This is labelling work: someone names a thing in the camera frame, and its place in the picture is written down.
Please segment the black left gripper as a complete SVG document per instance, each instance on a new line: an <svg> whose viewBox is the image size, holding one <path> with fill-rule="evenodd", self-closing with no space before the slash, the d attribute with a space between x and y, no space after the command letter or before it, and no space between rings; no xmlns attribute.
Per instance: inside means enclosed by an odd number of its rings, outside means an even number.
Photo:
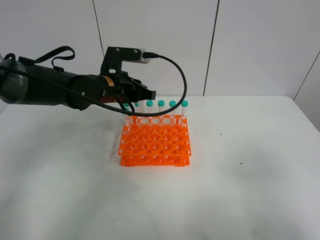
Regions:
<svg viewBox="0 0 320 240"><path fill-rule="evenodd" d="M138 102L144 100L154 100L156 91L148 89L140 80L134 79L123 73L107 73L99 74L102 77L102 103L120 103Z"/></svg>

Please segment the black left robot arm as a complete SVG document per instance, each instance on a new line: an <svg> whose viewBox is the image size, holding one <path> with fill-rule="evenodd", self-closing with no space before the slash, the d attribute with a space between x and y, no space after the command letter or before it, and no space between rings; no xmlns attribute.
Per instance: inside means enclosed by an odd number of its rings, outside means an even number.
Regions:
<svg viewBox="0 0 320 240"><path fill-rule="evenodd" d="M64 105L83 111L91 102L139 102L154 100L156 92L127 73L107 75L79 75L63 68L27 65L13 57L0 62L0 98L14 105Z"/></svg>

